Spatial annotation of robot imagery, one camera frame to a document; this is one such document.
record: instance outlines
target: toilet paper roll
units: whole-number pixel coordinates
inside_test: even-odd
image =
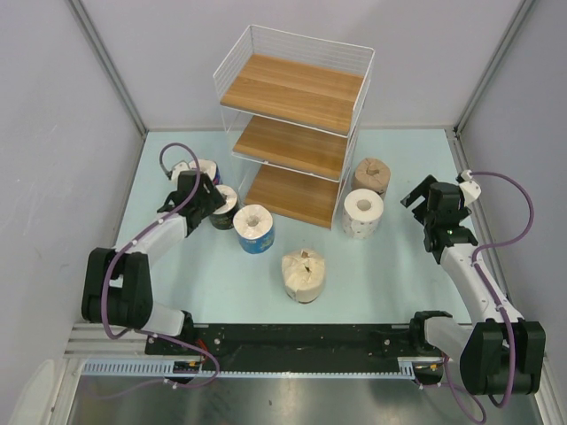
[[[274,218],[261,205],[247,205],[232,221],[242,248],[251,254],[264,252],[274,243]]]
[[[238,211],[238,195],[234,189],[224,184],[219,184],[216,188],[221,192],[226,204],[209,215],[209,220],[215,228],[228,230],[233,228],[232,220]]]
[[[373,190],[384,199],[391,176],[390,168],[380,159],[365,158],[354,170],[351,187]]]
[[[355,239],[365,239],[372,235],[384,212],[384,201],[374,191],[357,189],[345,198],[343,209],[343,229]]]
[[[221,172],[219,171],[219,167],[216,165],[216,162],[209,161],[208,159],[200,159],[198,158],[198,166],[201,172],[207,173],[211,182],[216,186],[217,184],[222,184],[221,180]],[[195,165],[195,161],[191,161],[189,163],[189,168],[194,170],[197,168]]]
[[[287,295],[301,304],[315,301],[324,288],[325,259],[313,250],[290,252],[282,258]]]

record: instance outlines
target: purple cable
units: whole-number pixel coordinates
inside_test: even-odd
[[[482,406],[482,403],[480,402],[480,400],[479,400],[477,397],[475,397],[475,396],[473,396],[472,394],[470,394],[470,393],[469,393],[466,389],[464,389],[462,386],[460,386],[460,385],[455,385],[455,384],[453,383],[453,380],[451,379],[451,373],[449,372],[449,358],[448,358],[448,356],[445,356],[445,357],[444,357],[444,359],[443,359],[443,366],[444,366],[444,368],[445,368],[445,373],[446,373],[446,375],[447,375],[447,382],[443,382],[443,383],[440,383],[440,384],[434,383],[434,384],[431,384],[431,385],[423,385],[422,383],[420,383],[420,382],[416,379],[416,382],[419,384],[420,388],[422,388],[422,387],[423,387],[423,388],[434,388],[434,387],[435,387],[435,388],[438,388],[438,387],[441,387],[441,388],[449,388],[449,389],[451,390],[451,393],[453,394],[454,401],[456,401],[457,405],[459,405],[459,407],[461,408],[461,410],[462,410],[462,412],[465,414],[465,416],[466,416],[467,418],[469,418],[471,421],[473,421],[474,423],[476,423],[476,424],[479,424],[479,425],[485,424],[485,423],[486,423],[486,419],[487,419],[486,410],[485,410],[485,407]],[[482,419],[479,420],[479,419],[475,418],[475,417],[472,415],[472,413],[469,412],[469,410],[467,410],[467,406],[465,406],[464,403],[462,402],[461,398],[459,398],[459,397],[457,396],[457,391],[461,392],[462,394],[465,394],[465,395],[469,396],[469,397],[472,399],[472,401],[475,402],[475,404],[476,404],[476,405],[478,406],[478,408],[480,409],[480,412],[482,413]]]
[[[130,329],[125,328],[121,332],[119,332],[118,334],[114,334],[113,331],[110,328],[110,323],[108,321],[108,290],[110,288],[110,281],[111,281],[111,278],[112,278],[112,275],[113,275],[114,268],[116,267],[116,264],[118,263],[118,260],[120,259],[120,257],[122,257],[122,255],[124,255],[124,253],[126,253],[126,251],[128,251],[131,247],[135,246],[137,244],[137,241],[139,241],[144,236],[146,236],[148,233],[150,233],[152,230],[154,230],[157,226],[160,225],[160,223],[163,223],[164,221],[169,219],[172,215],[176,214],[179,210],[184,208],[184,206],[186,206],[191,201],[191,199],[195,196],[195,193],[197,192],[198,185],[199,185],[200,180],[201,180],[201,173],[200,173],[200,167],[199,167],[199,164],[198,164],[197,156],[195,155],[195,153],[190,148],[188,148],[187,146],[185,146],[182,143],[169,143],[166,146],[164,146],[164,148],[159,153],[160,164],[163,164],[164,153],[169,148],[172,148],[174,146],[178,146],[180,148],[185,149],[193,157],[193,160],[195,161],[195,165],[196,165],[196,170],[197,170],[197,178],[195,180],[195,185],[193,186],[193,189],[191,190],[190,194],[185,198],[185,200],[183,202],[181,202],[177,207],[175,207],[172,211],[168,212],[163,217],[160,217],[159,219],[155,220],[147,228],[143,229],[139,234],[137,234],[134,237],[134,239],[132,239],[130,242],[126,243],[124,245],[124,247],[121,250],[119,250],[117,252],[117,254],[111,260],[111,262],[108,266],[108,269],[106,270],[105,279],[103,280],[103,291],[102,291],[102,297],[101,297],[101,301],[100,301],[100,310],[101,310],[103,328],[105,329],[105,333],[111,339],[119,339],[124,334],[126,334],[127,332],[130,331]],[[207,356],[214,363],[215,372],[214,372],[214,374],[211,378],[207,379],[204,382],[201,382],[201,383],[198,383],[198,384],[193,384],[193,385],[180,384],[180,383],[175,382],[174,385],[176,385],[176,386],[180,386],[180,387],[183,387],[183,388],[202,387],[202,386],[207,385],[210,382],[212,382],[217,377],[217,375],[221,372],[221,367],[220,367],[217,359],[210,352],[207,352],[207,351],[197,347],[196,345],[185,343],[184,341],[180,341],[178,339],[172,338],[171,336],[167,336],[167,335],[154,334],[154,333],[143,332],[143,331],[140,332],[140,333],[143,333],[143,334],[148,335],[148,336],[154,336],[154,337],[158,337],[158,338],[161,338],[161,339],[165,339],[165,340],[167,340],[171,343],[179,344],[182,347],[188,348],[188,349],[193,350],[195,352],[199,352],[200,354]],[[101,397],[101,399],[109,399],[109,398],[119,397],[119,396],[127,394],[127,393],[129,393],[133,390],[137,390],[139,388],[142,388],[142,387],[154,384],[154,383],[162,383],[162,382],[163,382],[163,380],[161,380],[161,379],[142,382],[142,383],[140,383],[140,384],[136,385],[135,387],[132,387],[128,390],[122,391],[118,394],[113,394],[111,396]]]
[[[508,333],[508,343],[509,343],[509,347],[510,347],[509,348],[510,349],[509,373],[508,373],[508,382],[506,384],[506,390],[504,391],[504,397],[502,398],[501,402],[497,402],[492,394],[490,396],[488,396],[490,398],[490,401],[493,403],[493,405],[495,405],[496,407],[499,407],[499,408],[503,408],[509,402],[509,399],[510,399],[510,396],[512,395],[512,390],[513,390],[513,387],[514,387],[514,374],[516,372],[516,339],[514,338],[514,330],[512,329],[512,323],[510,321],[508,313],[506,312],[505,309],[499,307],[502,304],[502,300],[498,297],[498,294],[496,294],[496,291],[494,290],[493,286],[488,281],[488,278],[486,277],[486,275],[483,272],[480,265],[477,263],[477,260],[478,260],[478,254],[482,250],[486,250],[488,248],[500,248],[500,247],[503,247],[503,246],[509,246],[513,243],[520,241],[521,239],[523,239],[527,235],[527,233],[530,231],[530,229],[532,228],[532,225],[533,225],[533,214],[534,214],[533,202],[532,202],[532,199],[530,198],[530,195],[528,194],[528,192],[520,185],[520,183],[509,178],[507,175],[500,174],[500,173],[494,173],[494,172],[490,172],[490,171],[476,171],[476,172],[470,173],[470,175],[489,175],[489,176],[492,176],[492,177],[499,177],[499,178],[513,184],[514,186],[516,186],[520,190],[520,192],[522,192],[522,195],[524,195],[524,198],[528,203],[528,208],[530,209],[530,218],[528,219],[528,223],[525,226],[525,229],[521,234],[519,234],[518,236],[516,236],[513,239],[510,239],[509,241],[499,242],[499,243],[487,243],[485,245],[481,245],[481,246],[477,247],[477,249],[472,252],[472,265],[474,266],[475,270],[477,270],[478,275],[480,276],[480,278],[482,279],[486,288],[490,292],[490,295],[492,296],[494,303],[496,303],[497,308],[500,309],[500,313],[502,315],[502,319],[504,320],[504,324],[506,325],[506,331]]]

